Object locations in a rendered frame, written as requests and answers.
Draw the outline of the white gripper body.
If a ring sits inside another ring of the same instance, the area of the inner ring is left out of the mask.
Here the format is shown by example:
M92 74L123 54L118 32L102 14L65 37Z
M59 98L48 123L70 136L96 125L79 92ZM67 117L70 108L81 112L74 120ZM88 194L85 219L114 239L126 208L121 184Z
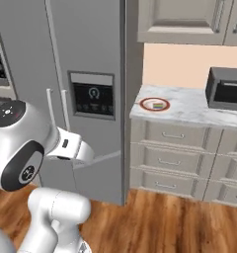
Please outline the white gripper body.
M78 163L91 163L94 159L94 151L92 147L81 139L75 139L73 141L74 156L73 159Z

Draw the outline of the red rimmed white plate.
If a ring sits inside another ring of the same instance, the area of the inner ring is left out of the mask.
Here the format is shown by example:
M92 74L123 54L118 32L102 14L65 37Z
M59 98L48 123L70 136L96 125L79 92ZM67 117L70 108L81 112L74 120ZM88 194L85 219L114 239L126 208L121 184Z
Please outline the red rimmed white plate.
M161 110L154 110L152 105L153 103L162 103L164 105L163 109ZM139 106L149 112L162 112L166 111L170 108L170 103L162 98L151 97L151 98L144 98L139 102Z

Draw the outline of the grey toaster oven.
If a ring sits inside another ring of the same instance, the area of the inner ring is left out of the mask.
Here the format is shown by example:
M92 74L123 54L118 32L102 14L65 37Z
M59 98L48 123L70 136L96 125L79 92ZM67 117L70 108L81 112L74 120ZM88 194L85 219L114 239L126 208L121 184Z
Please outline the grey toaster oven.
M237 111L237 68L210 67L205 98L212 109Z

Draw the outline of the beige wide cupboard door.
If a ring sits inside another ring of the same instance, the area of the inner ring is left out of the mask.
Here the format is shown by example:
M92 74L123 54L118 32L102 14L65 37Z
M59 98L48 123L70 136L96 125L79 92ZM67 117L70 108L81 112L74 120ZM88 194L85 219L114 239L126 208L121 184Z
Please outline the beige wide cupboard door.
M224 0L220 32L213 30L217 0L139 0L138 40L222 45L233 0Z

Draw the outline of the beige drawer front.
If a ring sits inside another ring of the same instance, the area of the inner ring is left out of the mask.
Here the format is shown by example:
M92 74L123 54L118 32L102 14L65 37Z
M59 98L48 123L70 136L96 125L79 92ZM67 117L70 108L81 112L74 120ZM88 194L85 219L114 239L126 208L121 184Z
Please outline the beige drawer front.
M218 152L221 154L237 153L237 130L225 129L223 131Z
M156 187L155 182L159 182L163 185L177 185L176 189L166 189L161 187ZM175 194L178 196L193 197L196 192L196 187L198 185L198 180L187 177L178 177L168 174L157 174L153 172L144 171L142 174L141 186L147 189L165 192L170 194Z
M158 158L169 162L181 161L181 164L179 166L160 164L158 162ZM200 171L201 161L201 155L193 152L184 152L153 147L144 148L143 164L150 167L198 174Z
M212 167L211 178L237 181L237 157L217 155Z
M183 133L186 137L183 139L164 137L162 135L163 131L173 135L180 135ZM205 129L203 127L178 126L147 122L145 129L145 138L147 140L188 146L201 146L204 140L204 135Z
M206 202L218 203L226 206L237 207L237 185L211 182L208 184L204 200Z

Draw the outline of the grey fridge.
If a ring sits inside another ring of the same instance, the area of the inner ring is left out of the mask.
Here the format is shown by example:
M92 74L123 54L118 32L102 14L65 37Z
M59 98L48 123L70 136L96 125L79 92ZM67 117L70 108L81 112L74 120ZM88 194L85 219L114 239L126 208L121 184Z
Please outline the grey fridge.
M122 205L129 188L130 109L142 82L137 40L138 0L0 0L0 36L18 99L66 128L61 90L67 90L71 131L94 149L84 168L45 160L44 187Z

